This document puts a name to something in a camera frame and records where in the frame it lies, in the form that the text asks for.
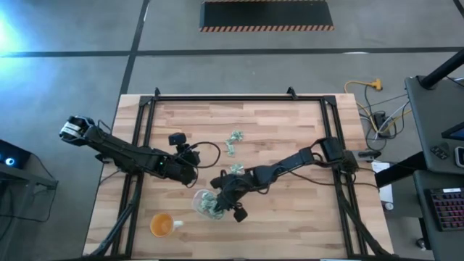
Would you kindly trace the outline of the black pole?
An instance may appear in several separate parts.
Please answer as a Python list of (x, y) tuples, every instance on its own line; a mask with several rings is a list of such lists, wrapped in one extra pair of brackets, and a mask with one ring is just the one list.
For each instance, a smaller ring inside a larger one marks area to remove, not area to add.
[(419, 80), (420, 86), (427, 90), (435, 89), (435, 85), (464, 64), (464, 49), (449, 58), (442, 65), (438, 66), (434, 71), (426, 77)]

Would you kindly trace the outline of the clear plastic container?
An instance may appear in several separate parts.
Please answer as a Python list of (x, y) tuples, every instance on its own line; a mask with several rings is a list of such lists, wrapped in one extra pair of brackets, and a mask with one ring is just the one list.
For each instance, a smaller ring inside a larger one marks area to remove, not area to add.
[(210, 190), (207, 190), (207, 189), (200, 189), (200, 190), (198, 190), (198, 191), (195, 193), (194, 198), (192, 199), (192, 202), (191, 202), (191, 206), (192, 206), (192, 208), (193, 208), (195, 211), (197, 211), (200, 215), (203, 215), (203, 216), (205, 216), (206, 218), (212, 219), (212, 218), (209, 216), (208, 211), (206, 211), (206, 210), (205, 210), (205, 211), (202, 211), (202, 210), (200, 209), (200, 206), (199, 206), (200, 203), (201, 203), (202, 194), (203, 194), (204, 192), (212, 192), (213, 194), (215, 194), (215, 195), (217, 196), (217, 194), (216, 194), (215, 192), (213, 192), (213, 191), (210, 191)]

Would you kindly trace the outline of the dark side table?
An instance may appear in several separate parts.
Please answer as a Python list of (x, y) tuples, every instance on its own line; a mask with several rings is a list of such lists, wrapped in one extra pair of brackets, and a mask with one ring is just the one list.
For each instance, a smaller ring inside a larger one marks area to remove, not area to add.
[(0, 173), (16, 178), (20, 183), (24, 183), (25, 186), (22, 201), (17, 208), (17, 212), (12, 208), (8, 213), (0, 213), (0, 218), (9, 218), (9, 225), (0, 236), (0, 261), (5, 261), (9, 245), (14, 237), (15, 228), (20, 220), (45, 223), (50, 217), (50, 215), (48, 215), (46, 219), (38, 219), (25, 216), (27, 203), (34, 197), (35, 187), (43, 186), (48, 190), (56, 191), (58, 182), (53, 178), (43, 178), (39, 175), (28, 173), (25, 170), (8, 167), (6, 165), (0, 165)]

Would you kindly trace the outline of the white mug orange inside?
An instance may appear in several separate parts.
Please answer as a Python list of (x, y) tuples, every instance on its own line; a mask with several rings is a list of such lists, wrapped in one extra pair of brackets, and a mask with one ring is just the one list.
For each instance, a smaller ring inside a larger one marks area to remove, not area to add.
[(173, 231), (184, 225), (183, 221), (174, 220), (167, 213), (159, 213), (153, 216), (150, 222), (150, 231), (158, 238), (169, 236)]

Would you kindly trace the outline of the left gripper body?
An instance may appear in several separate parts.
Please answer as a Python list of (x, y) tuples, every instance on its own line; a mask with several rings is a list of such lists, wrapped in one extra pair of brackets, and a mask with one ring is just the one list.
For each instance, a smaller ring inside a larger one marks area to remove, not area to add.
[(188, 186), (197, 180), (196, 168), (199, 163), (198, 152), (168, 155), (159, 162), (159, 174)]

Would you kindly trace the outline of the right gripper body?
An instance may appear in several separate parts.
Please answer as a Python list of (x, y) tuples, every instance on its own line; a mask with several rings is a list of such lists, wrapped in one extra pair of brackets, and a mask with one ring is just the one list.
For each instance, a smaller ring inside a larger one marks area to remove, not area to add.
[(220, 189), (218, 195), (221, 195), (223, 199), (229, 202), (230, 209), (241, 207), (239, 200), (246, 193), (268, 188), (268, 182), (261, 181), (252, 171), (248, 170), (242, 175), (227, 174), (226, 171), (221, 170), (220, 176), (213, 178), (210, 185), (214, 189)]

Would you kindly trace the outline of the black power strip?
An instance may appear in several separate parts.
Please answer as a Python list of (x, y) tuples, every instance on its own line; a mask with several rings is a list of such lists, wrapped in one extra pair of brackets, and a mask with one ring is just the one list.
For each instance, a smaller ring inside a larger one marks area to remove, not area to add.
[(377, 128), (379, 138), (391, 138), (392, 134), (388, 129), (389, 121), (387, 120), (385, 112), (375, 112), (373, 114), (373, 121)]

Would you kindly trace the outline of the dark keyboard desk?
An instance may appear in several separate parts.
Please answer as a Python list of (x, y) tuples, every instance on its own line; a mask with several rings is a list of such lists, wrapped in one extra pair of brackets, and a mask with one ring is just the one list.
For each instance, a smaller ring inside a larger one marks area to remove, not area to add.
[(427, 204), (426, 189), (464, 188), (464, 175), (416, 170), (413, 179), (420, 202), (422, 238), (435, 261), (464, 261), (464, 231), (439, 231)]

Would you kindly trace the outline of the dark tablet screen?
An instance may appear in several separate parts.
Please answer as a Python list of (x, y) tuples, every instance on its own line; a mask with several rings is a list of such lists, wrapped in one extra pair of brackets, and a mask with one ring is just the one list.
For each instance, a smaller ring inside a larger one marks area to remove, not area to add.
[(442, 133), (442, 138), (464, 141), (464, 122), (457, 124)]

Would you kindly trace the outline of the black computer blue light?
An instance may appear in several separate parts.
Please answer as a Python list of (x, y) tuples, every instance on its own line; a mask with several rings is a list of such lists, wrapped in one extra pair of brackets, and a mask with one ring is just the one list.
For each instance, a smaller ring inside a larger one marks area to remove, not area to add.
[(0, 140), (0, 163), (8, 167), (23, 169), (31, 153), (18, 146)]

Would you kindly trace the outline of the backlit black keyboard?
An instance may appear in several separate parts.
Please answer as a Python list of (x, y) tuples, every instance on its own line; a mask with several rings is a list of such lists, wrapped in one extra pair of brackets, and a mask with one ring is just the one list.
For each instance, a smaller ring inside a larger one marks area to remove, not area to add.
[(439, 231), (464, 231), (464, 188), (428, 188), (425, 196)]

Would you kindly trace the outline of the black hazard-striped mat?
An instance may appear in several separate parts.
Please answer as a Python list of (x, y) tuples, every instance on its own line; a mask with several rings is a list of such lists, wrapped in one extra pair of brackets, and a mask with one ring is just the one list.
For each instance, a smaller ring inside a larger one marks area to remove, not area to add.
[(332, 31), (325, 0), (204, 0), (203, 33)]

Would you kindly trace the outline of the dark grey desk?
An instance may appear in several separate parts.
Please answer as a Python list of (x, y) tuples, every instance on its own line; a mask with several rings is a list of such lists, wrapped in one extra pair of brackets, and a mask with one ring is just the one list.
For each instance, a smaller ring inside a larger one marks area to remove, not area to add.
[[(442, 138), (444, 131), (464, 122), (464, 87), (445, 79), (435, 89), (427, 90), (417, 77), (406, 78), (405, 87), (427, 168), (436, 173), (464, 175), (464, 168), (455, 163), (455, 147), (464, 147), (464, 141)], [(439, 159), (430, 151), (436, 145), (449, 147), (447, 159)]]

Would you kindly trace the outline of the small black remote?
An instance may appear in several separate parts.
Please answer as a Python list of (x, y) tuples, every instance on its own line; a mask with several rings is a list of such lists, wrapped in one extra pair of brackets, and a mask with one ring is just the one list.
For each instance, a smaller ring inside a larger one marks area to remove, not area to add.
[(450, 156), (449, 147), (447, 145), (432, 146), (430, 151), (441, 160), (445, 160)]

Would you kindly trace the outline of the black table frame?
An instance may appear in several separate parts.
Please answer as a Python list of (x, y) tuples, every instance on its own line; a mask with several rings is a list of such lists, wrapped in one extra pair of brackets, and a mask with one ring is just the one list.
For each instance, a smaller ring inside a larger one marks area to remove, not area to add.
[[(243, 140), (232, 141), (233, 131), (242, 131)], [(328, 137), (361, 151), (363, 132), (350, 94), (124, 95), (112, 132), (167, 152), (173, 151), (168, 136), (185, 133), (202, 165), (192, 188), (105, 165), (82, 261), (394, 259), (374, 172), (365, 163), (353, 173), (316, 165), (286, 173), (266, 194), (241, 199), (248, 216), (240, 223), (232, 212), (212, 220), (191, 206), (198, 190), (211, 191), (210, 181), (236, 163), (272, 165)], [(158, 238), (149, 226), (159, 213), (184, 225)]]

